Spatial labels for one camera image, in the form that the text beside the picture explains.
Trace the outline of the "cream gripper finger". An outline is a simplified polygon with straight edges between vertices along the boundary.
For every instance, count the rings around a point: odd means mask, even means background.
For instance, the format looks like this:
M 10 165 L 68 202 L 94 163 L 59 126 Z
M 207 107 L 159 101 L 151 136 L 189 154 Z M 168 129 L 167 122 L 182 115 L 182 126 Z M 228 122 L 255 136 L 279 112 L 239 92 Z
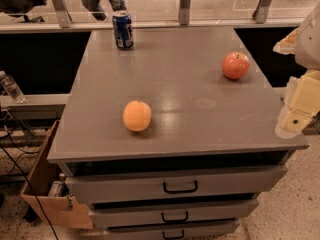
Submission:
M 298 29 L 291 31 L 285 38 L 273 47 L 273 51 L 283 55 L 294 54 L 296 49 L 296 38 Z
M 319 112 L 320 71 L 307 70 L 300 78 L 291 77 L 277 119 L 276 135 L 283 139 L 296 137 Z

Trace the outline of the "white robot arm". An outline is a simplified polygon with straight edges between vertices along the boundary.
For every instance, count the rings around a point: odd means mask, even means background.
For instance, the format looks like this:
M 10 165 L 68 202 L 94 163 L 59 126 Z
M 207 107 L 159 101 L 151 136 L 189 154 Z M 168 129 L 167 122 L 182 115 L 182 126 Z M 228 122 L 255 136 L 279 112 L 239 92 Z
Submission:
M 277 42 L 273 51 L 294 55 L 295 62 L 307 69 L 301 77 L 289 78 L 277 119 L 276 135 L 289 139 L 299 135 L 320 112 L 320 4 Z

